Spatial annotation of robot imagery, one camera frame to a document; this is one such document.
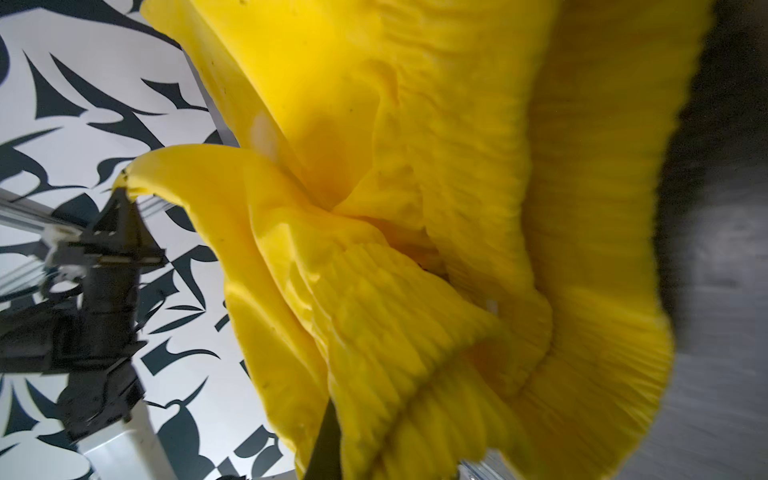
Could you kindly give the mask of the yellow shorts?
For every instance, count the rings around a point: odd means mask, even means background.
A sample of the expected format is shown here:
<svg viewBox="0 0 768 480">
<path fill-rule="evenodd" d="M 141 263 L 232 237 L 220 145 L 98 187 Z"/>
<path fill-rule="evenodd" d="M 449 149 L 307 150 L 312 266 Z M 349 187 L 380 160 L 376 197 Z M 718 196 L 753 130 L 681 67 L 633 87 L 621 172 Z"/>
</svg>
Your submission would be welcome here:
<svg viewBox="0 0 768 480">
<path fill-rule="evenodd" d="M 300 478 L 328 401 L 342 479 L 609 479 L 674 358 L 657 188 L 709 1 L 146 1 L 236 147 L 120 185 L 224 272 Z"/>
</svg>

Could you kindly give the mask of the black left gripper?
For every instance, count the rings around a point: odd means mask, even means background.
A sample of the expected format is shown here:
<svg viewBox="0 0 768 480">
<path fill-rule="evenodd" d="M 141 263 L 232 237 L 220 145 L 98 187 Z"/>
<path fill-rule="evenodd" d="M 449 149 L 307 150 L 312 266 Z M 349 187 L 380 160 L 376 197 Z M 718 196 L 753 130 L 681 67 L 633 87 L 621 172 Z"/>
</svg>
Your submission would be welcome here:
<svg viewBox="0 0 768 480">
<path fill-rule="evenodd" d="M 49 281 L 1 297 L 3 302 L 41 293 L 43 301 L 1 314 L 4 374 L 65 374 L 58 417 L 73 441 L 132 419 L 144 389 L 132 365 L 137 338 L 140 273 L 166 264 L 162 249 L 123 187 L 83 233 L 94 258 L 58 265 L 75 287 L 50 290 Z"/>
</svg>

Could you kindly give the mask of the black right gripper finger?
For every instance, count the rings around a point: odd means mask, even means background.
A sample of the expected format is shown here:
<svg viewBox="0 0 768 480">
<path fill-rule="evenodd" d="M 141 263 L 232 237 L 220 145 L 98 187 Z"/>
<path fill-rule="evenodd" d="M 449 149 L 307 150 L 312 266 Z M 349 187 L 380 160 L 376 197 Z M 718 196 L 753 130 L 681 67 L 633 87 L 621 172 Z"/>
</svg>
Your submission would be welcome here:
<svg viewBox="0 0 768 480">
<path fill-rule="evenodd" d="M 341 480 L 340 447 L 341 429 L 335 405 L 329 400 L 304 480 Z"/>
</svg>

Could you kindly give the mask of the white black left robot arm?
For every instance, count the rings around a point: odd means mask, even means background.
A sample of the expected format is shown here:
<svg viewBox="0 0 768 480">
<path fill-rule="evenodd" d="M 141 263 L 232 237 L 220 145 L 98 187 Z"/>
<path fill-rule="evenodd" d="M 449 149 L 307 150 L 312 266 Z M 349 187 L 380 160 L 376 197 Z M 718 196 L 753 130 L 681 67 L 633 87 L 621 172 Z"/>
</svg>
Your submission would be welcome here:
<svg viewBox="0 0 768 480">
<path fill-rule="evenodd" d="M 95 478 L 175 478 L 132 364 L 144 345 L 137 326 L 141 273 L 167 263 L 138 206 L 117 187 L 86 227 L 7 201 L 1 222 L 40 234 L 46 248 L 43 279 L 1 297 L 43 297 L 2 313 L 2 373 L 67 375 L 60 420 Z"/>
</svg>

